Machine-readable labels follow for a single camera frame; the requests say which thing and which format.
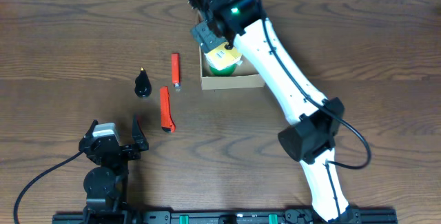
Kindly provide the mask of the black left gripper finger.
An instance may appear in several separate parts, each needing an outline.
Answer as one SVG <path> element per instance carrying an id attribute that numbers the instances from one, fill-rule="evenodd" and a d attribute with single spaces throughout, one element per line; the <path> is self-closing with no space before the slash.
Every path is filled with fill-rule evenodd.
<path id="1" fill-rule="evenodd" d="M 90 138 L 93 136 L 93 131 L 95 129 L 95 127 L 99 124 L 99 122 L 95 119 L 93 120 L 91 126 L 89 127 L 88 131 L 85 133 L 84 137 L 85 138 Z"/>
<path id="2" fill-rule="evenodd" d="M 132 138 L 135 144 L 138 146 L 139 151 L 149 150 L 149 143 L 141 130 L 141 126 L 139 123 L 139 118 L 137 115 L 134 115 L 133 123 L 132 123 Z"/>

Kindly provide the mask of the yellow sticky note pad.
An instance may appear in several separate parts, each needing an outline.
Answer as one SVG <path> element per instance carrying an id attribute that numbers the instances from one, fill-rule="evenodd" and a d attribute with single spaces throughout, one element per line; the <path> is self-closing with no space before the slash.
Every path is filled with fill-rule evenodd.
<path id="1" fill-rule="evenodd" d="M 227 49 L 228 45 L 228 42 L 224 42 L 205 54 L 209 66 L 217 70 L 224 70 L 241 60 L 242 54 L 235 47 Z"/>

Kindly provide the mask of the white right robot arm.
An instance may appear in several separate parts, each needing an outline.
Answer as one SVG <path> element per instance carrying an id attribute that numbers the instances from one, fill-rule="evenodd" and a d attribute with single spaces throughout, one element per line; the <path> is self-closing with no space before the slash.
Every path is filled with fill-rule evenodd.
<path id="1" fill-rule="evenodd" d="M 344 106 L 315 88 L 281 45 L 261 0 L 188 0 L 203 20 L 192 29 L 205 52 L 212 37 L 236 48 L 255 67 L 276 97 L 289 127 L 278 134 L 286 153 L 301 164 L 315 213 L 326 222 L 349 219 L 336 167 L 334 137 Z"/>

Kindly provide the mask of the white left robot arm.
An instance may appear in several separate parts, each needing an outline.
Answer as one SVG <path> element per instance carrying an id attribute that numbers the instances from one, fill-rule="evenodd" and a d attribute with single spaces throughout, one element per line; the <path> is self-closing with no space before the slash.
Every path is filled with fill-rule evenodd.
<path id="1" fill-rule="evenodd" d="M 132 211 L 127 204 L 128 162 L 140 159 L 144 147 L 138 143 L 120 145 L 114 123 L 92 122 L 79 142 L 79 151 L 96 164 L 83 181 L 90 215 L 101 218 Z"/>

